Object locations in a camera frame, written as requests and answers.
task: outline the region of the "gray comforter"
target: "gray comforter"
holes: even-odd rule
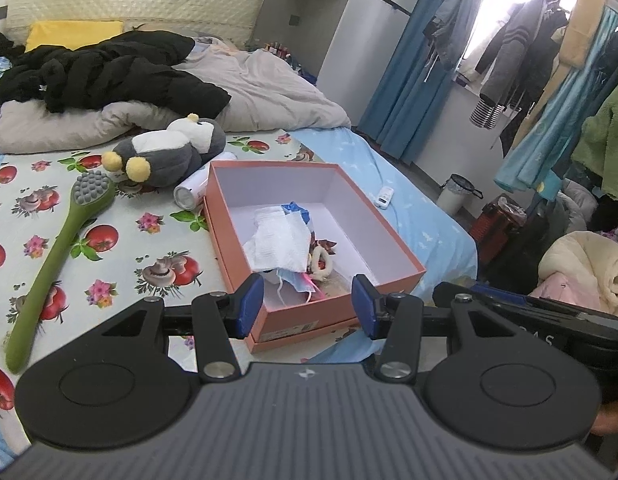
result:
[[[249,54],[220,40],[212,41],[195,48],[175,68],[231,94],[231,101],[216,118],[225,132],[351,126],[339,105],[298,77],[280,58],[263,50]],[[43,101],[9,101],[1,108],[0,152],[89,148],[115,139],[135,126],[163,130],[178,117],[166,108],[139,102],[53,114],[46,110]]]
[[[215,118],[225,132],[351,126],[345,110],[279,57],[264,50],[233,50],[213,41],[202,51],[195,48],[174,68],[229,92],[231,101]]]

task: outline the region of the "blue bedsheet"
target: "blue bedsheet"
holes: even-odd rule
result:
[[[429,300],[433,288],[444,280],[476,277],[478,254],[473,238],[361,137],[347,128],[307,128],[292,132],[292,136],[325,162],[340,164],[370,197],[382,186],[393,188],[391,203],[382,213],[427,269],[414,295]],[[358,330],[310,362],[359,362],[384,343],[371,341]]]

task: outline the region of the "bottle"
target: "bottle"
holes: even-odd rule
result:
[[[238,160],[238,157],[231,152],[222,152],[176,186],[173,190],[173,201],[176,202],[178,207],[192,211],[202,203],[202,199],[207,192],[209,165],[214,160]]]

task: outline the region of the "pink cloth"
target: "pink cloth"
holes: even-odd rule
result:
[[[587,290],[561,272],[554,272],[529,294],[532,298],[549,298],[602,311],[597,290]]]

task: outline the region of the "yellow pillow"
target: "yellow pillow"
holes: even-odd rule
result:
[[[75,50],[81,46],[108,40],[122,32],[122,22],[35,22],[25,51],[39,45],[60,45]]]

